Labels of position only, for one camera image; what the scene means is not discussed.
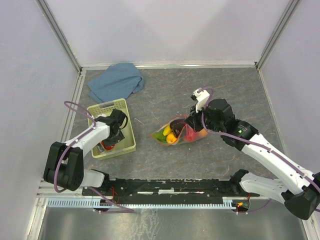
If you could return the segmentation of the red pepper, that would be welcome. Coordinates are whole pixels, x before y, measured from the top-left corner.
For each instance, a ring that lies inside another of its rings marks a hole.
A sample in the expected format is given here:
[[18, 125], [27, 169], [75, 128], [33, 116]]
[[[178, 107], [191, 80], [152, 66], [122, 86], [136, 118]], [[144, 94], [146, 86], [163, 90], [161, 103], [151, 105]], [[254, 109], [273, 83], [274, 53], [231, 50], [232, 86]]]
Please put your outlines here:
[[107, 145], [106, 143], [104, 143], [103, 141], [100, 142], [101, 146], [106, 150], [106, 151], [110, 151], [115, 147], [115, 144], [112, 145]]

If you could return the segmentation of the purple eggplant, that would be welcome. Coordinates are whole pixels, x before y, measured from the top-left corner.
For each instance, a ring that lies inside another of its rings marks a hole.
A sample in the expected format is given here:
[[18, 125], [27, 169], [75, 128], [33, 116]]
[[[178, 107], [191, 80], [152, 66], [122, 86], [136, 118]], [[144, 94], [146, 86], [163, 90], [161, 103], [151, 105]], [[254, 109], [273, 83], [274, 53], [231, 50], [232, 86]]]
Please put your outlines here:
[[183, 118], [178, 118], [178, 119], [175, 119], [175, 120], [171, 121], [169, 126], [170, 126], [171, 129], [173, 129], [174, 126], [178, 125], [178, 124], [182, 124], [182, 126], [184, 126], [186, 123], [185, 123], [185, 120]]

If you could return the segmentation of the clear zip top bag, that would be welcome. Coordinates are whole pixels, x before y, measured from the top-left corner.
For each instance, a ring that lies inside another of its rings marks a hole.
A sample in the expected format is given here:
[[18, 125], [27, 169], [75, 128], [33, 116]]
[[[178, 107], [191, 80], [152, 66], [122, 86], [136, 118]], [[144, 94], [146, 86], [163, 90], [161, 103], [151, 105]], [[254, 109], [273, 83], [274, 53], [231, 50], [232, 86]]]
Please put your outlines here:
[[179, 144], [193, 143], [203, 139], [208, 135], [208, 132], [202, 129], [194, 131], [194, 129], [186, 123], [187, 115], [180, 114], [167, 123], [160, 129], [156, 130], [150, 136], [163, 146], [174, 146]]

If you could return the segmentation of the small orange fruit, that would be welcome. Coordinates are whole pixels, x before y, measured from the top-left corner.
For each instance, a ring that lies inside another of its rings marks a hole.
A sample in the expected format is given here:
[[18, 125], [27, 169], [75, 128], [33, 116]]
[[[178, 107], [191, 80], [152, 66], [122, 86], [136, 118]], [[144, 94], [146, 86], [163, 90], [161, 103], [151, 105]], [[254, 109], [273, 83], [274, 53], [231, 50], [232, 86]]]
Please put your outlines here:
[[169, 145], [174, 144], [176, 141], [177, 141], [177, 138], [175, 137], [175, 135], [174, 135], [173, 132], [169, 133], [169, 134], [166, 136], [166, 142], [167, 142]]

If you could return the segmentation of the orange peach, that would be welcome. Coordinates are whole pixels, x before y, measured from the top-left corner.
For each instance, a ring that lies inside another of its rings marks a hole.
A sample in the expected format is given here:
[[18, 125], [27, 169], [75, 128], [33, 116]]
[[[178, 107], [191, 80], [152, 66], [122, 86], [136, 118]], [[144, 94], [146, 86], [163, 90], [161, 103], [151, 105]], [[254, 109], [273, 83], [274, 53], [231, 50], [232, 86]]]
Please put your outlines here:
[[203, 128], [201, 131], [198, 132], [199, 138], [204, 138], [208, 135], [208, 132]]

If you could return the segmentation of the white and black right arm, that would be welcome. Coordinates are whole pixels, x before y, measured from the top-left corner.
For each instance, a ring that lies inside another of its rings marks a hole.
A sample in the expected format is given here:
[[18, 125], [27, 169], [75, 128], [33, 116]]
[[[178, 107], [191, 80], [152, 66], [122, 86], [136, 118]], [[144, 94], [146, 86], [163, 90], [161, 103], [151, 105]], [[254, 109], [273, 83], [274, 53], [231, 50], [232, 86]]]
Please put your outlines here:
[[235, 117], [225, 99], [209, 100], [195, 95], [186, 123], [196, 132], [219, 135], [229, 146], [255, 159], [277, 178], [268, 179], [245, 171], [229, 183], [236, 196], [244, 192], [265, 196], [284, 204], [301, 220], [308, 220], [320, 204], [320, 175], [308, 170], [274, 147], [251, 124]]

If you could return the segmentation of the green lettuce leaves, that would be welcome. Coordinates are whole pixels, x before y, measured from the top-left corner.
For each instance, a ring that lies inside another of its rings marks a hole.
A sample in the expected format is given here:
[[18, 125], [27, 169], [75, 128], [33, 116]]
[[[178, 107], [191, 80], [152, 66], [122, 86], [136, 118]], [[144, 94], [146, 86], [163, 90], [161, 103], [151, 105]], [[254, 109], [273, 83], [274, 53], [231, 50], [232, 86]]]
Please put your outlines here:
[[163, 134], [163, 131], [154, 132], [151, 136], [160, 143], [167, 142], [167, 137]]

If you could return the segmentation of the dark purple fruit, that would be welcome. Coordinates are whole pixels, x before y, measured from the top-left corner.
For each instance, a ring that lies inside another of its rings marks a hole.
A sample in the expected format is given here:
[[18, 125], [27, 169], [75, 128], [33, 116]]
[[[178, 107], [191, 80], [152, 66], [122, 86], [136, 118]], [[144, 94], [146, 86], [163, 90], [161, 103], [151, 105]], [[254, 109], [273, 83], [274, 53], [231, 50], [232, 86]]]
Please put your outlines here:
[[183, 125], [175, 125], [175, 126], [173, 127], [172, 132], [174, 133], [174, 135], [175, 135], [176, 138], [178, 138], [178, 137], [181, 135], [184, 127], [185, 127], [185, 126], [183, 126]]

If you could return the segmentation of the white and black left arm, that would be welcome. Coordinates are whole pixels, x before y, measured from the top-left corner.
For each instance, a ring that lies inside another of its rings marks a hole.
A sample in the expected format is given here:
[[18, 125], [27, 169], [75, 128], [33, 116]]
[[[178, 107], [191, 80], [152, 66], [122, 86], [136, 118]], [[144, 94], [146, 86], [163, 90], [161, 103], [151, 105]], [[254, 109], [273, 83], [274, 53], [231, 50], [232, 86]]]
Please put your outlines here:
[[99, 195], [106, 195], [111, 183], [106, 175], [97, 170], [85, 170], [84, 157], [98, 144], [111, 147], [125, 139], [122, 129], [129, 122], [121, 110], [113, 109], [109, 116], [93, 118], [92, 124], [82, 133], [66, 142], [54, 142], [49, 149], [44, 169], [44, 181], [53, 184], [54, 190], [75, 191], [80, 187], [93, 187]]

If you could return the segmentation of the red apple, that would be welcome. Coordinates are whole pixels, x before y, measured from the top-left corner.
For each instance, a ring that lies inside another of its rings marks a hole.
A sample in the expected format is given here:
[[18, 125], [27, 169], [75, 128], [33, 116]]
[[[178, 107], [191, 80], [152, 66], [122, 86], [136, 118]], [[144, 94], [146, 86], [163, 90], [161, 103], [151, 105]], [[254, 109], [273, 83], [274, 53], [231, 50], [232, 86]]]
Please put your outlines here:
[[183, 140], [188, 143], [193, 143], [197, 141], [199, 138], [200, 138], [199, 133], [195, 132], [193, 128], [190, 127], [189, 125], [186, 125], [185, 136], [183, 137]]

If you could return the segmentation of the yellow banana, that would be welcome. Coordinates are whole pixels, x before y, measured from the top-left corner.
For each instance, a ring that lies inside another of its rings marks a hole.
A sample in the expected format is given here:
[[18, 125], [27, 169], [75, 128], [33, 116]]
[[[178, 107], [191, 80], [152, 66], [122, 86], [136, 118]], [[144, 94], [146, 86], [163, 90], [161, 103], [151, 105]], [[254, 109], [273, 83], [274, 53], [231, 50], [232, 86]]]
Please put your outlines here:
[[173, 129], [170, 127], [170, 125], [167, 125], [165, 128], [164, 128], [164, 130], [163, 130], [163, 135], [164, 136], [168, 136], [170, 133], [172, 133], [173, 132]]

